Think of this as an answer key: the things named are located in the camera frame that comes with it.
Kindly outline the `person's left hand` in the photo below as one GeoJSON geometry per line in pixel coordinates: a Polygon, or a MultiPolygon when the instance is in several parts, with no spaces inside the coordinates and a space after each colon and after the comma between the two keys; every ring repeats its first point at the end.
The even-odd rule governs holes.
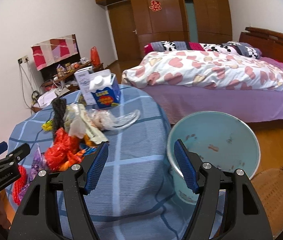
{"type": "Polygon", "coordinates": [[[6,190],[2,190],[0,191],[0,226],[4,229],[9,229],[11,226],[10,218],[12,218],[13,215],[14,209],[9,202],[6,190]]]}

